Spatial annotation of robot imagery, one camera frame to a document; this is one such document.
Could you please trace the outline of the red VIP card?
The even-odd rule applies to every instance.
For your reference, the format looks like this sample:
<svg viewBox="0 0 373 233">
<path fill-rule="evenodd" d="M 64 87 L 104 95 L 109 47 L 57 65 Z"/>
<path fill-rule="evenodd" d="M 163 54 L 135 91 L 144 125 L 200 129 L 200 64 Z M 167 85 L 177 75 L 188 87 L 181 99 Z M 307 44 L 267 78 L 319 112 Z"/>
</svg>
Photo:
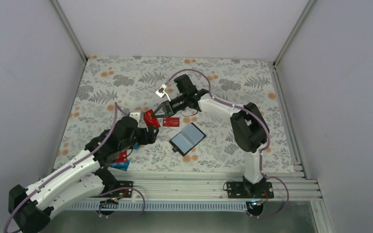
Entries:
<svg viewBox="0 0 373 233">
<path fill-rule="evenodd" d="M 178 117 L 165 117 L 163 118 L 164 127 L 179 127 L 180 126 L 180 119 Z"/>
</svg>

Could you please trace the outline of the black card holder wallet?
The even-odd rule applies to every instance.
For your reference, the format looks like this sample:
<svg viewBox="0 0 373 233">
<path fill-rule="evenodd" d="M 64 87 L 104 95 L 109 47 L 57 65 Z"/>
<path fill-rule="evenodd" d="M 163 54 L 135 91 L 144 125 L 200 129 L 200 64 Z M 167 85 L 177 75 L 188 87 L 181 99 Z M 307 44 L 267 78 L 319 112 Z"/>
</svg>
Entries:
<svg viewBox="0 0 373 233">
<path fill-rule="evenodd" d="M 206 134 L 196 124 L 189 123 L 169 143 L 172 145 L 173 152 L 186 156 L 205 138 Z"/>
</svg>

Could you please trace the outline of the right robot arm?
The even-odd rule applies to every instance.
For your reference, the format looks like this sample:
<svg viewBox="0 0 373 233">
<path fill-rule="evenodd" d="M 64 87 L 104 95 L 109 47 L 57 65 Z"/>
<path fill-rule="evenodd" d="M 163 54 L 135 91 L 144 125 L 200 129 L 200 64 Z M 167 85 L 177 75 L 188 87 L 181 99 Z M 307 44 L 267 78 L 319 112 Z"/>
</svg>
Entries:
<svg viewBox="0 0 373 233">
<path fill-rule="evenodd" d="M 235 142 L 245 152 L 244 193 L 250 198 L 258 196 L 262 192 L 261 182 L 266 180 L 262 151 L 271 143 L 270 130 L 259 108 L 251 102 L 245 105 L 228 102 L 214 96 L 210 88 L 199 90 L 186 74 L 175 78 L 174 82 L 180 95 L 161 103 L 152 116 L 172 117 L 190 108 L 229 120 Z"/>
</svg>

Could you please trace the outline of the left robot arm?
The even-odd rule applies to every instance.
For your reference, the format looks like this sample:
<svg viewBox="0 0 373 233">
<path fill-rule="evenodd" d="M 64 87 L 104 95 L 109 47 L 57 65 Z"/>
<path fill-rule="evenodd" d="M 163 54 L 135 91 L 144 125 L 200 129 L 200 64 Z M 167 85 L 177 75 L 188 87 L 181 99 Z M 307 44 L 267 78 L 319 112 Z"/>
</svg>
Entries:
<svg viewBox="0 0 373 233">
<path fill-rule="evenodd" d="M 153 144 L 159 129 L 141 128 L 124 116 L 92 138 L 74 158 L 47 177 L 9 191 L 8 223 L 22 233 L 38 233 L 66 208 L 90 197 L 130 197 L 130 182 L 119 182 L 108 170 L 117 156 L 135 145 Z"/>
</svg>

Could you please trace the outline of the blue card lower left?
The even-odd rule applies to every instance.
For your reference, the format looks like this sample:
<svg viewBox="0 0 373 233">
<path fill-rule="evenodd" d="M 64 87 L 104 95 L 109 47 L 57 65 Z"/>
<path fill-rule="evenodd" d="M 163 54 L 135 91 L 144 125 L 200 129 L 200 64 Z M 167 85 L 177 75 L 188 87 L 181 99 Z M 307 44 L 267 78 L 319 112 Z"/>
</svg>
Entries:
<svg viewBox="0 0 373 233">
<path fill-rule="evenodd" d="M 122 171 L 127 171 L 129 164 L 130 164 L 130 161 L 126 160 L 126 161 L 111 163 L 109 164 L 109 166 L 115 169 L 122 170 Z"/>
</svg>

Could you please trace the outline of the floral patterned table mat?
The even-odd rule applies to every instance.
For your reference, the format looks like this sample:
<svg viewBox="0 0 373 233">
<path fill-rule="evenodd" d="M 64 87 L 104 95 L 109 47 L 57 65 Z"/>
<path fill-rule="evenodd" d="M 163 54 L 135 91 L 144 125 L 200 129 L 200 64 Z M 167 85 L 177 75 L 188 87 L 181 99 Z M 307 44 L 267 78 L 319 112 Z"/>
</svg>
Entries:
<svg viewBox="0 0 373 233">
<path fill-rule="evenodd" d="M 252 102 L 270 130 L 270 146 L 263 151 L 269 173 L 293 173 L 294 162 L 276 96 L 269 64 L 264 60 L 177 57 L 91 56 L 69 115 L 54 169 L 72 159 L 90 139 L 110 128 L 115 105 L 124 112 L 155 109 L 166 97 L 155 92 L 166 84 L 170 99 L 179 95 L 174 79 L 186 74 L 198 89 L 235 104 Z M 152 145 L 130 151 L 130 171 L 242 172 L 244 153 L 236 144 L 230 121 L 185 109 L 176 115 L 179 127 L 161 126 Z M 189 123 L 206 138 L 186 156 L 172 151 L 169 141 Z"/>
</svg>

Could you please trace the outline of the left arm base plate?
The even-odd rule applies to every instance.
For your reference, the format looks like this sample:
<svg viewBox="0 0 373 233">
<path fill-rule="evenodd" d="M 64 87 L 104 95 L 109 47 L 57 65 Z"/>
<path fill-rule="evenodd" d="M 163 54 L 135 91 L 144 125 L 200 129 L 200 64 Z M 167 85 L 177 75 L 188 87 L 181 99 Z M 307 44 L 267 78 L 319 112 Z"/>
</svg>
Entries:
<svg viewBox="0 0 373 233">
<path fill-rule="evenodd" d="M 124 197 L 130 198 L 132 195 L 132 191 L 130 191 L 130 189 L 133 188 L 133 185 L 133 181 L 116 181 L 114 183 L 107 184 L 104 187 L 104 190 L 94 197 L 118 197 L 120 194 L 123 194 L 123 192 L 126 191 L 127 193 L 124 195 Z"/>
</svg>

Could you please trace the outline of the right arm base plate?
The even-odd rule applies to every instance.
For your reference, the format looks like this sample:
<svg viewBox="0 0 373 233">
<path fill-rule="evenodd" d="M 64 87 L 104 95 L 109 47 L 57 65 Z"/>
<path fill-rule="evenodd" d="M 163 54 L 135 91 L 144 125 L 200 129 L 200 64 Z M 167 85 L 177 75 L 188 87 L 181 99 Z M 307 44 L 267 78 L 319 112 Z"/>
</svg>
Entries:
<svg viewBox="0 0 373 233">
<path fill-rule="evenodd" d="M 244 182 L 228 181 L 225 190 L 230 199 L 273 199 L 274 191 L 271 182 L 262 184 L 244 184 Z"/>
</svg>

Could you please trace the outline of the aluminium rail frame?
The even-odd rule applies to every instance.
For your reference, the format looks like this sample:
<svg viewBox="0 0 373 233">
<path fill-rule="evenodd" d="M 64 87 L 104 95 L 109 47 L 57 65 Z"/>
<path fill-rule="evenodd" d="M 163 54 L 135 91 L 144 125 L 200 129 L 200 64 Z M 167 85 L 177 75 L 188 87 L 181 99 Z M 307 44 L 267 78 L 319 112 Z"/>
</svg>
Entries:
<svg viewBox="0 0 373 233">
<path fill-rule="evenodd" d="M 133 199 L 144 196 L 146 200 L 226 200 L 228 199 L 224 183 L 227 180 L 242 180 L 242 172 L 163 172 L 163 171 L 122 171 L 110 168 L 107 175 L 112 175 L 117 181 L 133 181 Z M 32 199 L 40 205 L 47 204 L 69 194 L 74 200 L 80 201 L 92 196 L 92 190 L 99 194 L 104 188 L 101 179 L 89 172 L 86 175 L 66 173 L 61 174 L 48 184 L 49 178 L 30 185 L 28 193 L 36 191 Z M 281 173 L 279 179 L 270 179 L 274 191 L 271 200 L 314 200 L 322 198 L 316 180 L 306 180 L 303 173 Z"/>
</svg>

